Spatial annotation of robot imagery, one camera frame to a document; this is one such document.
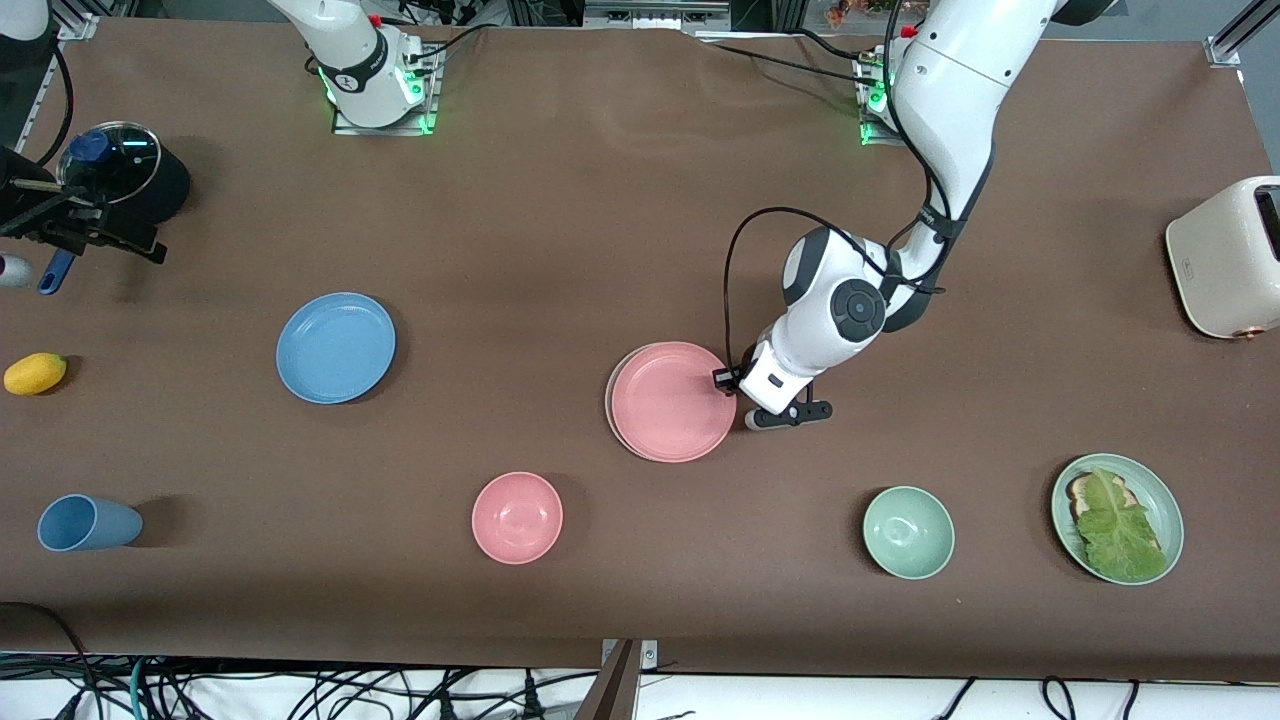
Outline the toast slice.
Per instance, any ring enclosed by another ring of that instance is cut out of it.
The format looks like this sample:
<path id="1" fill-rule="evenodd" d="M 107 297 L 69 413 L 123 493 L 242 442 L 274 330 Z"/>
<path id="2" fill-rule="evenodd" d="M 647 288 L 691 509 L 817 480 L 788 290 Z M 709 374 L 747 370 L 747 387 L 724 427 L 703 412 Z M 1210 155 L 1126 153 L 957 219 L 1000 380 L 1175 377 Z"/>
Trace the toast slice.
<path id="1" fill-rule="evenodd" d="M 1066 496 L 1075 521 L 1094 509 L 1115 514 L 1120 509 L 1132 509 L 1139 503 L 1126 480 L 1106 469 L 1085 471 L 1071 479 L 1068 483 Z"/>

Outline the black pot with lid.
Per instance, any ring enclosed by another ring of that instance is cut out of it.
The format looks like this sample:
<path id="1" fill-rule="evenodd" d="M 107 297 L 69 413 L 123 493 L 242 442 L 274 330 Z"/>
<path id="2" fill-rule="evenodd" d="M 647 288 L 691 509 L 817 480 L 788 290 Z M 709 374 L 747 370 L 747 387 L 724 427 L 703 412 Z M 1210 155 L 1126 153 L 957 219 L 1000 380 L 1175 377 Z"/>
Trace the black pot with lid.
<path id="1" fill-rule="evenodd" d="M 150 129 L 127 120 L 108 122 L 70 140 L 58 159 L 55 177 L 93 199 L 118 202 L 150 182 L 161 154 L 161 143 Z"/>

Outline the aluminium frame profile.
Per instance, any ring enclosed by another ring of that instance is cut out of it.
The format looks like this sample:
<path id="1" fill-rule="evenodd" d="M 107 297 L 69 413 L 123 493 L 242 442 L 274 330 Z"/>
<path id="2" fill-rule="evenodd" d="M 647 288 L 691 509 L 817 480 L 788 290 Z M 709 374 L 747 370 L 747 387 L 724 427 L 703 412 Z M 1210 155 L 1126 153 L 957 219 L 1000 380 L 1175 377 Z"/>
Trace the aluminium frame profile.
<path id="1" fill-rule="evenodd" d="M 97 0 L 0 0 L 0 141 L 24 151 L 46 104 L 54 49 L 93 36 L 111 6 Z"/>
<path id="2" fill-rule="evenodd" d="M 1249 0 L 1220 31 L 1204 41 L 1212 67 L 1238 67 L 1240 50 L 1280 18 L 1280 0 Z"/>

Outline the pink plate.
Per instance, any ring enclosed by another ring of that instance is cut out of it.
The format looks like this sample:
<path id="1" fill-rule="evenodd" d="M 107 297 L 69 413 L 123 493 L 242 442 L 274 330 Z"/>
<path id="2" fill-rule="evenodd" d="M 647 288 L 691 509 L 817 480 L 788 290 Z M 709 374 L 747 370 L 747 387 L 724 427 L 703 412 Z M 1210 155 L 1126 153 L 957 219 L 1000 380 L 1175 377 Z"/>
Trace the pink plate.
<path id="1" fill-rule="evenodd" d="M 620 373 L 613 414 L 620 433 L 653 462 L 690 462 L 730 434 L 736 398 L 722 395 L 712 373 L 723 368 L 708 348 L 687 342 L 652 343 Z"/>

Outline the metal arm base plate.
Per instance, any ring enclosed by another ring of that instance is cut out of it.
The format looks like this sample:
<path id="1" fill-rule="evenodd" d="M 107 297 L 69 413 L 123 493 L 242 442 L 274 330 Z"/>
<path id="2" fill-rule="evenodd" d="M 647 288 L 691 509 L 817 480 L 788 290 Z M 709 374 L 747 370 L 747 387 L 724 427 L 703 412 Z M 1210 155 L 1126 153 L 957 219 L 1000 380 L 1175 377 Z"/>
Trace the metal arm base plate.
<path id="1" fill-rule="evenodd" d="M 851 60 L 858 81 L 856 99 L 863 145 L 904 146 L 899 129 L 890 115 L 888 94 L 884 85 L 884 59 L 881 53 L 863 51 Z"/>
<path id="2" fill-rule="evenodd" d="M 364 94 L 352 95 L 326 83 L 326 99 L 333 108 L 332 131 L 334 135 L 349 136 L 428 136 L 436 127 L 440 94 L 444 77 L 444 55 L 431 55 L 412 61 L 398 60 L 375 81 Z M 393 110 L 403 114 L 384 126 L 360 124 L 351 119 L 348 110 L 355 110 L 357 119 L 389 119 Z"/>

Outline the small pink bowl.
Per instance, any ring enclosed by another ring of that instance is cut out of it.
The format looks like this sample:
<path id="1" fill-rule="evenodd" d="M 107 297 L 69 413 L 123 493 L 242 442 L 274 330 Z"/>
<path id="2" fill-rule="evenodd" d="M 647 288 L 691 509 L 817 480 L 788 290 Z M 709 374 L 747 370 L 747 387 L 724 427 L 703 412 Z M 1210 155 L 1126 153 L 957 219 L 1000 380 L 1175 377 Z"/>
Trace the small pink bowl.
<path id="1" fill-rule="evenodd" d="M 563 503 L 554 486 L 530 471 L 489 480 L 475 498 L 471 530 L 481 552 L 504 565 L 547 555 L 561 536 Z"/>

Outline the green lettuce leaf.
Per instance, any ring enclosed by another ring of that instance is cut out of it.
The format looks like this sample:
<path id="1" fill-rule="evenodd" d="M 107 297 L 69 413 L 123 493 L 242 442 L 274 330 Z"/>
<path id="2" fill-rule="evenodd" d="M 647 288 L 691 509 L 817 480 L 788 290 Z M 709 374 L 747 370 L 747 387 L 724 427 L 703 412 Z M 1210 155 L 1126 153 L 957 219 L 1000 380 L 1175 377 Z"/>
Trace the green lettuce leaf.
<path id="1" fill-rule="evenodd" d="M 1119 583 L 1146 583 L 1169 566 L 1158 537 L 1140 502 L 1111 514 L 1101 509 L 1075 521 L 1085 553 L 1085 565 Z"/>

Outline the yellow lemon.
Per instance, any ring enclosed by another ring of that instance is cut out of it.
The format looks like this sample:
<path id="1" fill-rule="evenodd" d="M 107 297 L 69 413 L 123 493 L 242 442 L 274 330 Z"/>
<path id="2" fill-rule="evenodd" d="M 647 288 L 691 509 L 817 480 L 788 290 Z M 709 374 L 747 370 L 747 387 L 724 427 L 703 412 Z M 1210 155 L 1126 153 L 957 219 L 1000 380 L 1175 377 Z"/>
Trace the yellow lemon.
<path id="1" fill-rule="evenodd" d="M 56 387 L 67 374 L 67 360 L 50 352 L 31 354 L 3 374 L 3 386 L 14 396 L 36 396 Z"/>

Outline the small green bowl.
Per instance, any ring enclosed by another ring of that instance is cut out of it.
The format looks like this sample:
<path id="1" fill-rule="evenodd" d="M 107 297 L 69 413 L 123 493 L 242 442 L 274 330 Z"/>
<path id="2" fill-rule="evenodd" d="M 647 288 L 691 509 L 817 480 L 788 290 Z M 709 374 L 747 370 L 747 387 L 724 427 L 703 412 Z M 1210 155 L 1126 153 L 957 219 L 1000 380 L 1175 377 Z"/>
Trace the small green bowl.
<path id="1" fill-rule="evenodd" d="M 870 559 L 890 575 L 918 582 L 940 574 L 956 547 L 956 529 L 931 492 L 896 486 L 867 506 L 861 533 Z"/>

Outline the blue plate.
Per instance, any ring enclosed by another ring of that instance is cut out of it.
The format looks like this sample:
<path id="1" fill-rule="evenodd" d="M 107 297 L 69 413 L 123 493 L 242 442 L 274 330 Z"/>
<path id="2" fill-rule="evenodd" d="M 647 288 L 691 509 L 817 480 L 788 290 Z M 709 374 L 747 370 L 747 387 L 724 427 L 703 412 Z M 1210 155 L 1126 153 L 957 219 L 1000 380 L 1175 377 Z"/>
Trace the blue plate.
<path id="1" fill-rule="evenodd" d="M 380 383 L 396 350 L 396 324 L 380 302 L 364 293 L 326 293 L 306 302 L 283 325 L 276 374 L 303 401 L 344 404 Z"/>

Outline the silver metal bracket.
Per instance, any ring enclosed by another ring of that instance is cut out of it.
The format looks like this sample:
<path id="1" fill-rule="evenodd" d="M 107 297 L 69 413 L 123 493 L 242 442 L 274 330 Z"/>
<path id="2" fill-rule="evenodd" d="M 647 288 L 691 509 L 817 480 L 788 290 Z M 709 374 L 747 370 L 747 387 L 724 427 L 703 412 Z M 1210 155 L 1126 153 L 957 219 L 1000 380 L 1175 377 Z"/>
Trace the silver metal bracket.
<path id="1" fill-rule="evenodd" d="M 600 661 L 602 667 L 604 667 L 605 664 L 608 662 L 608 659 L 617 643 L 618 643 L 617 639 L 604 639 L 602 642 L 602 661 Z M 655 671 L 659 664 L 658 641 L 644 639 L 644 641 L 636 641 L 635 644 L 636 647 L 639 647 L 639 657 L 640 657 L 639 666 L 641 671 L 643 673 Z"/>

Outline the brown table cover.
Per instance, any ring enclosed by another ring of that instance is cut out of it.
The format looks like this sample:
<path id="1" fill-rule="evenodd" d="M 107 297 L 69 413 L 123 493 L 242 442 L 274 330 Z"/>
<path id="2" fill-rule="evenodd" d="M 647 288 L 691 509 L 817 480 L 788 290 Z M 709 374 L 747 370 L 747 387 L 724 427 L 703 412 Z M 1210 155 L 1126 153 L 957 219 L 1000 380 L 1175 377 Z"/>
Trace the brown table cover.
<path id="1" fill-rule="evenodd" d="M 828 421 L 649 462 L 603 414 L 622 356 L 722 348 L 735 227 L 792 206 L 868 237 L 916 210 L 909 152 L 861 146 L 833 79 L 673 31 L 495 29 L 445 65 L 436 133 L 337 137 L 280 23 L 114 19 L 69 47 L 76 124 L 136 120 L 189 168 L 155 266 L 91 249 L 51 297 L 0 291 L 0 648 L 588 667 L 655 639 L 689 673 L 1280 682 L 1280 340 L 1183 319 L 1166 224 L 1268 169 L 1240 81 L 1198 44 L 1043 42 L 927 314 L 827 372 Z M 289 318 L 390 314 L 366 395 L 296 397 Z M 1147 585 L 1089 574 L 1050 491 L 1088 454 L 1146 465 L 1185 543 Z M 554 547 L 490 560 L 492 479 L 530 471 Z M 910 582 L 867 552 L 896 486 L 956 547 Z M 88 495 L 133 542 L 58 553 Z"/>

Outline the beige plate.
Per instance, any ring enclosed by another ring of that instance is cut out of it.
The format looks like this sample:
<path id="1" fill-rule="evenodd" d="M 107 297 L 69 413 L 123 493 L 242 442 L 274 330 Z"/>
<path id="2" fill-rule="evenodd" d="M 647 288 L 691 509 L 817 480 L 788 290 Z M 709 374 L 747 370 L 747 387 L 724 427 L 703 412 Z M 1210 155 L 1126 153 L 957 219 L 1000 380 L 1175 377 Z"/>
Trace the beige plate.
<path id="1" fill-rule="evenodd" d="M 632 359 L 634 359 L 634 357 L 635 357 L 635 356 L 636 356 L 637 354 L 640 354 L 640 352 L 641 352 L 643 350 L 645 350 L 645 348 L 648 348 L 648 347 L 650 347 L 650 346 L 652 346 L 652 345 L 644 345 L 644 346 L 640 346 L 639 348 L 635 348 L 635 350 L 632 350 L 632 351 L 631 351 L 630 354 L 627 354 L 627 355 L 626 355 L 626 356 L 623 356 L 623 357 L 622 357 L 621 360 L 618 360 L 618 363 L 617 363 L 617 364 L 614 365 L 614 368 L 613 368 L 613 370 L 612 370 L 612 373 L 611 373 L 611 375 L 609 375 L 609 379 L 608 379 L 608 382 L 605 383 L 605 392 L 604 392 L 604 396 L 603 396 L 603 407 L 604 407 L 604 414 L 605 414 L 605 420 L 607 420 L 607 424 L 608 424 L 608 427 L 609 427 L 609 429 L 611 429 L 611 433 L 613 434 L 613 437 L 614 437 L 614 438 L 616 438 L 616 439 L 617 439 L 617 441 L 618 441 L 618 442 L 620 442 L 620 443 L 621 443 L 621 445 L 622 445 L 622 446 L 623 446 L 623 447 L 625 447 L 625 448 L 626 448 L 627 451 L 630 451 L 630 452 L 631 452 L 632 455 L 635 455 L 635 456 L 637 456 L 637 457 L 640 457 L 640 459 L 644 459 L 644 460 L 650 460 L 650 457 L 649 457 L 649 456 L 646 456 L 645 454 L 641 454 L 641 452 L 639 452 L 639 451 L 637 451 L 637 450 L 636 450 L 635 447 L 632 447 L 632 446 L 631 446 L 631 445 L 630 445 L 630 443 L 628 443 L 628 442 L 626 441 L 626 438 L 625 438 L 625 437 L 622 437 L 622 434 L 621 434 L 621 433 L 620 433 L 620 430 L 618 430 L 618 427 L 616 425 L 616 421 L 614 421 L 614 414 L 613 414 L 613 391 L 614 391 L 614 384 L 616 384 L 616 382 L 617 382 L 617 379 L 618 379 L 618 377 L 620 377 L 620 373 L 621 373 L 621 372 L 622 372 L 622 370 L 623 370 L 623 369 L 625 369 L 625 368 L 627 366 L 627 364 L 628 364 L 628 363 L 630 363 L 630 361 L 631 361 L 631 360 L 632 360 Z"/>

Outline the green plate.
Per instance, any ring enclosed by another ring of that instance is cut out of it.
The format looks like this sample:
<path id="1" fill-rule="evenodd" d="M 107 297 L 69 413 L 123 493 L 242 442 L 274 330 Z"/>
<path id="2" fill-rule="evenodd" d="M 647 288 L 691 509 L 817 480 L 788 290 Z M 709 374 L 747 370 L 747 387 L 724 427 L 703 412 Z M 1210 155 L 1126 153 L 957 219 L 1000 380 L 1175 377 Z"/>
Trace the green plate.
<path id="1" fill-rule="evenodd" d="M 1167 557 L 1167 569 L 1156 579 L 1134 584 L 1119 583 L 1101 577 L 1085 565 L 1084 547 L 1070 514 L 1066 488 L 1071 479 L 1094 469 L 1106 469 L 1124 477 L 1139 502 L 1147 507 L 1149 523 Z M 1181 510 L 1170 488 L 1142 462 L 1116 454 L 1088 454 L 1070 461 L 1050 491 L 1050 518 L 1060 544 L 1078 565 L 1093 577 L 1119 585 L 1147 585 L 1165 578 L 1181 559 L 1185 543 Z"/>

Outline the blue cup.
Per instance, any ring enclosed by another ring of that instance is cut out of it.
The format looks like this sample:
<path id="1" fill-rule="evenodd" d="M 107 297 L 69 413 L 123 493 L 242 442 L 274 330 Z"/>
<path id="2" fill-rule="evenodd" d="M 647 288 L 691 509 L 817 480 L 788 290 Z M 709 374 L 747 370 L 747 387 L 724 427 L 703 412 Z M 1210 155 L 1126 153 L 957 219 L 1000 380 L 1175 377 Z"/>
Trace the blue cup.
<path id="1" fill-rule="evenodd" d="M 129 506 L 88 495 L 67 495 L 41 514 L 37 541 L 51 552 L 84 552 L 125 546 L 138 538 L 142 516 Z"/>

